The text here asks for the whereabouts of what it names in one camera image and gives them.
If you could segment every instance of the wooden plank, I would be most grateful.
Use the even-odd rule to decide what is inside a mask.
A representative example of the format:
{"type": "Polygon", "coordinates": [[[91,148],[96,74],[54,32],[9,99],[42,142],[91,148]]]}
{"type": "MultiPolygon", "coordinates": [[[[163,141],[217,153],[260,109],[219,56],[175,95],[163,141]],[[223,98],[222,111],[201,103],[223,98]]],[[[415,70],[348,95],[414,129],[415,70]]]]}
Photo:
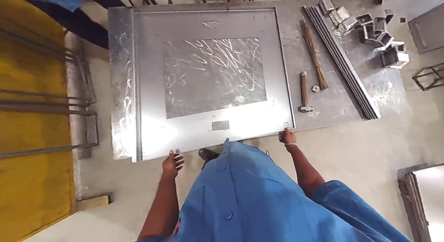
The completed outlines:
{"type": "Polygon", "coordinates": [[[77,201],[77,211],[89,210],[111,204],[111,194],[77,201]]]}

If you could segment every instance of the yellow surface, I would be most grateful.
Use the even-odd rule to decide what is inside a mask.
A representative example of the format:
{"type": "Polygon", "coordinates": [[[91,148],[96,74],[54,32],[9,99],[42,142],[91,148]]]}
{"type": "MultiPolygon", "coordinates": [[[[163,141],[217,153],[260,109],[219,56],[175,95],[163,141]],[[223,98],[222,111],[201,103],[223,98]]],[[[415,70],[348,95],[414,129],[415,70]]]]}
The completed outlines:
{"type": "MultiPolygon", "coordinates": [[[[64,43],[62,27],[24,0],[0,0],[0,14],[64,43]]],[[[2,20],[0,25],[29,35],[2,20]]],[[[0,89],[66,95],[64,64],[0,39],[0,89]]],[[[68,146],[69,132],[67,115],[0,110],[1,153],[68,146]]],[[[72,170],[71,151],[0,159],[0,241],[23,240],[69,216],[72,170]]]]}

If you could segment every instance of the concrete floor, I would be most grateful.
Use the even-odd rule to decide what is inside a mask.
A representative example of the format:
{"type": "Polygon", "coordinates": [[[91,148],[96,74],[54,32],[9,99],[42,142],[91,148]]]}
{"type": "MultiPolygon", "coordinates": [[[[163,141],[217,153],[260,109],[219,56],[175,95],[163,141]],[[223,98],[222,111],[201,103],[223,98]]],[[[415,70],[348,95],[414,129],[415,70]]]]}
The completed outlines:
{"type": "MultiPolygon", "coordinates": [[[[197,0],[173,1],[194,3],[197,0]]],[[[387,8],[395,10],[393,21],[397,23],[390,24],[389,30],[397,39],[406,41],[410,54],[411,62],[401,72],[411,114],[296,133],[299,146],[325,180],[345,182],[409,237],[410,228],[397,188],[397,170],[422,163],[444,162],[444,87],[422,92],[410,77],[421,67],[442,62],[440,58],[444,57],[444,50],[419,56],[407,24],[398,22],[399,17],[405,16],[410,20],[443,1],[384,1],[387,8]],[[395,5],[408,7],[397,9],[395,5]]],[[[93,19],[106,24],[106,11],[95,3],[87,3],[82,8],[93,19]]],[[[114,203],[75,213],[27,239],[27,242],[133,241],[140,232],[157,190],[163,159],[137,164],[112,159],[108,54],[92,44],[86,49],[98,99],[93,108],[99,113],[101,145],[93,149],[90,159],[80,161],[79,193],[88,197],[113,192],[114,203]]],[[[268,149],[273,160],[296,180],[291,157],[278,142],[277,136],[254,138],[245,143],[268,149]]],[[[197,151],[183,155],[185,167],[176,181],[180,205],[203,164],[197,151]]]]}

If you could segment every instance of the black shoe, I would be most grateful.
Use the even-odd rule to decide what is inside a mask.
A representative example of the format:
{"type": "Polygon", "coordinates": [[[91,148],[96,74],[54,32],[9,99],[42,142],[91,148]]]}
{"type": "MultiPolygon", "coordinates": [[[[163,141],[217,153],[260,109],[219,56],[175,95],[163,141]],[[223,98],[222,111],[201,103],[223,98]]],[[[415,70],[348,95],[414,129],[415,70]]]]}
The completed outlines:
{"type": "Polygon", "coordinates": [[[219,153],[211,151],[210,149],[207,149],[207,148],[199,149],[198,154],[199,154],[200,158],[205,160],[205,162],[209,162],[210,160],[214,160],[217,157],[219,157],[219,153]]]}

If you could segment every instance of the right hand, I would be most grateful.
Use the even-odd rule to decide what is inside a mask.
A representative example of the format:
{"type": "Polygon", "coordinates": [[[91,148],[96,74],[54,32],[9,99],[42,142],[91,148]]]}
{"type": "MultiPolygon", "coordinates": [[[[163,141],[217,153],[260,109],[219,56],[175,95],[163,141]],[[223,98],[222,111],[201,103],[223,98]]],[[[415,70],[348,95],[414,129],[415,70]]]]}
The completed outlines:
{"type": "Polygon", "coordinates": [[[296,136],[292,132],[290,132],[290,129],[286,127],[284,131],[279,132],[279,142],[281,143],[296,143],[296,136]]]}
{"type": "Polygon", "coordinates": [[[171,150],[170,155],[162,162],[164,176],[175,178],[179,170],[182,169],[182,164],[185,161],[182,160],[183,156],[178,157],[178,155],[179,154],[174,154],[173,150],[171,150]]]}

